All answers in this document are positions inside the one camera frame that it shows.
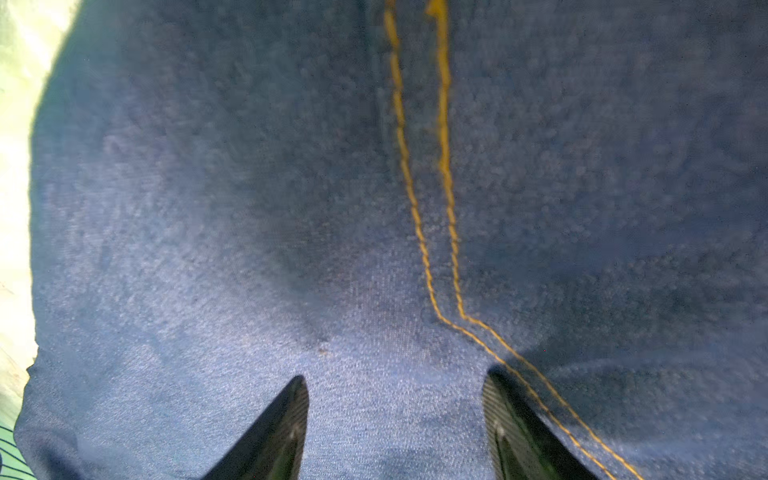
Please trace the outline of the dark blue denim trousers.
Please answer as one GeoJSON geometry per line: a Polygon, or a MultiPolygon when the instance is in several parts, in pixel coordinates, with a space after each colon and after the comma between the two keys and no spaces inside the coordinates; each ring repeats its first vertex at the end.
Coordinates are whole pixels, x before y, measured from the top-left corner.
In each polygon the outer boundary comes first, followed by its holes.
{"type": "Polygon", "coordinates": [[[84,1],[39,104],[39,479],[767,475],[763,1],[84,1]]]}

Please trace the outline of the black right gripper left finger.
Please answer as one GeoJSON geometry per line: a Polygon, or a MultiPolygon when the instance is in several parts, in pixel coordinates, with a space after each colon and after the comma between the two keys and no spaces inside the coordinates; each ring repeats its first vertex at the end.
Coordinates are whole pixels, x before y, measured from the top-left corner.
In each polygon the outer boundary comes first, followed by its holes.
{"type": "Polygon", "coordinates": [[[292,378],[204,480],[297,480],[306,440],[309,391],[292,378]]]}

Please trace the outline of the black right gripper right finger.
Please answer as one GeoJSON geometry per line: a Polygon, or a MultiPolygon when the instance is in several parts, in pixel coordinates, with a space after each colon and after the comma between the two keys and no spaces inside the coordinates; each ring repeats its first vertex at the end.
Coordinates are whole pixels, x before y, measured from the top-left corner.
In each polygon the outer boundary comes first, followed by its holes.
{"type": "Polygon", "coordinates": [[[526,404],[508,374],[487,372],[482,406],[497,480],[593,479],[588,470],[526,404]]]}

